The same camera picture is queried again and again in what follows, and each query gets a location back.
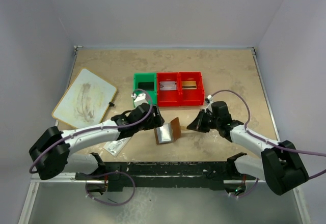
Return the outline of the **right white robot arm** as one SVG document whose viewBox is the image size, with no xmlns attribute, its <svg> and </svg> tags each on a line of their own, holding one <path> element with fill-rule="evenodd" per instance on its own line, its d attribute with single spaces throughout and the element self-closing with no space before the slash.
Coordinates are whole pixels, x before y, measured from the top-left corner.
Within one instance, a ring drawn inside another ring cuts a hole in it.
<svg viewBox="0 0 326 224">
<path fill-rule="evenodd" d="M 231 143 L 238 144 L 255 154 L 238 153 L 227 162 L 228 171 L 234 175 L 250 175 L 267 183 L 270 190 L 282 195 L 309 180 L 308 172 L 290 141 L 281 143 L 263 138 L 234 120 L 223 101 L 213 102 L 199 111 L 187 126 L 188 130 L 208 133 L 215 129 Z"/>
</svg>

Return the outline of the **brown leather card holder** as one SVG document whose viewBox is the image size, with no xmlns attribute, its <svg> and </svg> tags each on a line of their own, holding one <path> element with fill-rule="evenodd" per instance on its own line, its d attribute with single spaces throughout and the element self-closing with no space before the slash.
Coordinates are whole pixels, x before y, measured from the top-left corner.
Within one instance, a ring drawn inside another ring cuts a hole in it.
<svg viewBox="0 0 326 224">
<path fill-rule="evenodd" d="M 181 126 L 179 118 L 174 118 L 171 122 L 154 129 L 157 145 L 174 143 L 181 138 Z"/>
</svg>

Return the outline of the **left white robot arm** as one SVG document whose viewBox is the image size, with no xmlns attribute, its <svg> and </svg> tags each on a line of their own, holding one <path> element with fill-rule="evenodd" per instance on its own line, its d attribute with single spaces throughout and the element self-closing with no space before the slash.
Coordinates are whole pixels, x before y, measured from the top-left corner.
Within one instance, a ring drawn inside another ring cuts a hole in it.
<svg viewBox="0 0 326 224">
<path fill-rule="evenodd" d="M 33 161 L 29 172 L 38 174 L 41 180 L 63 172 L 102 177 L 108 170 L 100 156 L 97 153 L 79 155 L 78 151 L 132 137 L 139 131 L 161 127 L 164 122 L 156 105 L 142 103 L 94 126 L 65 131 L 49 127 L 29 150 Z"/>
</svg>

